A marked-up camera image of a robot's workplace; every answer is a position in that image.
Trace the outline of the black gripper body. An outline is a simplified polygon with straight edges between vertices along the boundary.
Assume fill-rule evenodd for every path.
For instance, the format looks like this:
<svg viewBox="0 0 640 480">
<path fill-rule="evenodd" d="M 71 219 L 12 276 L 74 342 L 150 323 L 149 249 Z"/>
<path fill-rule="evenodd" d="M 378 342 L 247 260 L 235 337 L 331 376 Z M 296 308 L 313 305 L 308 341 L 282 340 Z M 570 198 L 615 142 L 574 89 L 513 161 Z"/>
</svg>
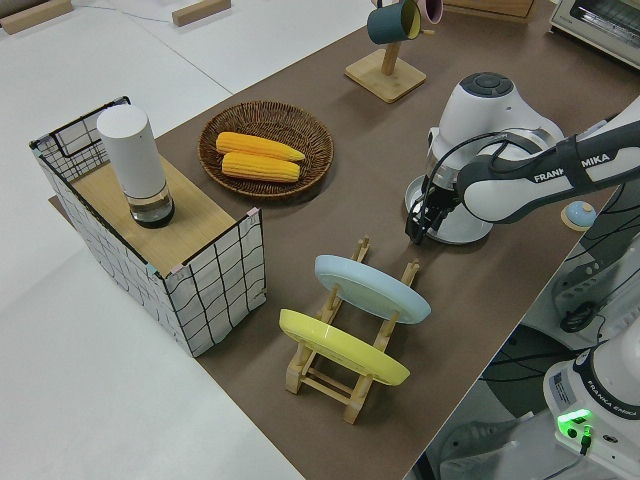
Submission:
<svg viewBox="0 0 640 480">
<path fill-rule="evenodd" d="M 433 207 L 447 208 L 448 214 L 451 213 L 458 205 L 457 195 L 449 189 L 441 188 L 437 186 L 431 177 L 427 177 L 423 181 L 422 193 L 424 194 L 422 201 L 422 212 L 426 216 L 426 231 L 429 227 L 428 214 L 429 210 Z"/>
</svg>

